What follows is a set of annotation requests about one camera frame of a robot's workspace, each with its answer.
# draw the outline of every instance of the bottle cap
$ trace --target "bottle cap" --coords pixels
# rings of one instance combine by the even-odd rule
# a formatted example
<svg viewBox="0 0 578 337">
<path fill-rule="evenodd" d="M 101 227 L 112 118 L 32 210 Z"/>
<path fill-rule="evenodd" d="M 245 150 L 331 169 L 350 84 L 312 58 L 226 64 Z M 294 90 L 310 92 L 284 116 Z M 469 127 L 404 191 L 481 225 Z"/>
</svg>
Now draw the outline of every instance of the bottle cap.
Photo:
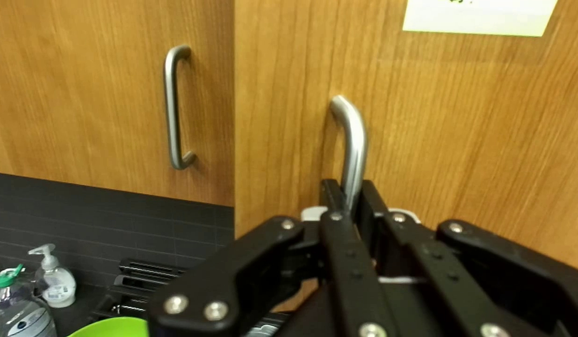
<svg viewBox="0 0 578 337">
<path fill-rule="evenodd" d="M 0 288 L 11 287 L 19 275 L 24 272 L 24 266 L 19 264 L 17 268 L 7 268 L 0 272 Z"/>
</svg>

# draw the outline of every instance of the cabinet door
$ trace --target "cabinet door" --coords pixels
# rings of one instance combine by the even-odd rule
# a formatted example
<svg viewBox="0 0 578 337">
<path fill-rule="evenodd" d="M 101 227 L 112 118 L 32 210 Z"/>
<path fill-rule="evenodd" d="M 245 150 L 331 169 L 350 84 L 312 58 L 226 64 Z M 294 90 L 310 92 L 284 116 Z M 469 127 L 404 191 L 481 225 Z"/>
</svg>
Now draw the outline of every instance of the cabinet door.
<svg viewBox="0 0 578 337">
<path fill-rule="evenodd" d="M 0 2 L 0 172 L 232 202 L 230 0 Z M 178 69 L 183 146 L 168 159 L 163 60 Z"/>
<path fill-rule="evenodd" d="M 557 4 L 542 39 L 406 34 L 404 6 L 237 6 L 237 234 L 316 204 L 320 178 L 339 178 L 327 103 L 344 94 L 391 206 L 578 266 L 578 2 Z"/>
</svg>

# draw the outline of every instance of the wood grain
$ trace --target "wood grain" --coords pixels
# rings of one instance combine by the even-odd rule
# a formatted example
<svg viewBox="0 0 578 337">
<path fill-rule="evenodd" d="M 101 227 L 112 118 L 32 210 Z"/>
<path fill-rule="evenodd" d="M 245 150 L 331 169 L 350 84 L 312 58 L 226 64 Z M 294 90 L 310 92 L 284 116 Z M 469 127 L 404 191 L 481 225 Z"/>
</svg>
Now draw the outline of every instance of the wood grain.
<svg viewBox="0 0 578 337">
<path fill-rule="evenodd" d="M 237 236 L 339 178 L 327 103 L 367 122 L 367 178 L 578 266 L 578 0 L 542 39 L 402 32 L 404 0 L 236 6 Z"/>
<path fill-rule="evenodd" d="M 187 170 L 166 150 L 174 45 L 193 49 L 178 75 Z M 0 2 L 0 172 L 232 204 L 228 51 L 230 0 Z"/>
</svg>

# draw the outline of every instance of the green bowl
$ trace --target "green bowl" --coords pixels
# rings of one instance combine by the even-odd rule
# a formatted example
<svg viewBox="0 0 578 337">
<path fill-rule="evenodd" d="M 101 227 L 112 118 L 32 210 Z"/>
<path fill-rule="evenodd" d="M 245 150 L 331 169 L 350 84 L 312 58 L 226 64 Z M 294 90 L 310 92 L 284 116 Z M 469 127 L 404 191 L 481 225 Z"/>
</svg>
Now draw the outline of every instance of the green bowl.
<svg viewBox="0 0 578 337">
<path fill-rule="evenodd" d="M 135 316 L 116 316 L 93 322 L 69 337 L 148 337 L 146 320 Z"/>
</svg>

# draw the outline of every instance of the wooden cabinet door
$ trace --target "wooden cabinet door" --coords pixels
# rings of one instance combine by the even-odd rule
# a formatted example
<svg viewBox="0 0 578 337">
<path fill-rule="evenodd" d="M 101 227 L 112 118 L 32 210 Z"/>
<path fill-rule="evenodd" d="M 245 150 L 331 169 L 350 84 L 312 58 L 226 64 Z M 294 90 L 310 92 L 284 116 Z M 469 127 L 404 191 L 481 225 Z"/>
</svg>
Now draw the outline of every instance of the wooden cabinet door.
<svg viewBox="0 0 578 337">
<path fill-rule="evenodd" d="M 230 0 L 0 2 L 0 172 L 230 204 Z M 168 159 L 163 60 L 178 69 L 181 133 Z"/>
<path fill-rule="evenodd" d="M 578 0 L 542 39 L 406 34 L 404 0 L 236 8 L 237 234 L 339 178 L 327 103 L 368 129 L 367 178 L 434 227 L 462 217 L 578 266 Z"/>
</svg>

